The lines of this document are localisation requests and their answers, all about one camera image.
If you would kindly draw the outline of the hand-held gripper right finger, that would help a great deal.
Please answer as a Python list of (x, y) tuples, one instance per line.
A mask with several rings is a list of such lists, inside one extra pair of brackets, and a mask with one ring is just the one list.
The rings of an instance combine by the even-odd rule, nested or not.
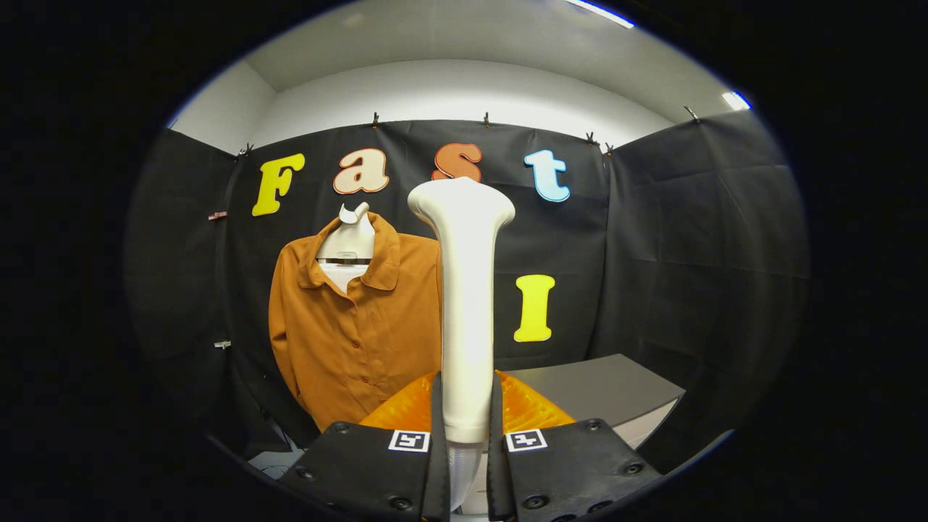
[(605, 420), (574, 420), (513, 376), (494, 374), (487, 450), (493, 521), (593, 521), (662, 475)]

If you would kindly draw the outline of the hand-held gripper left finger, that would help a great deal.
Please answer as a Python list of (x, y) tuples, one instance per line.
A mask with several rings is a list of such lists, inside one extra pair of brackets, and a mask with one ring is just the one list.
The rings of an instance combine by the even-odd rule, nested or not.
[(450, 464), (442, 376), (432, 378), (430, 431), (337, 422), (279, 479), (323, 521), (447, 521)]

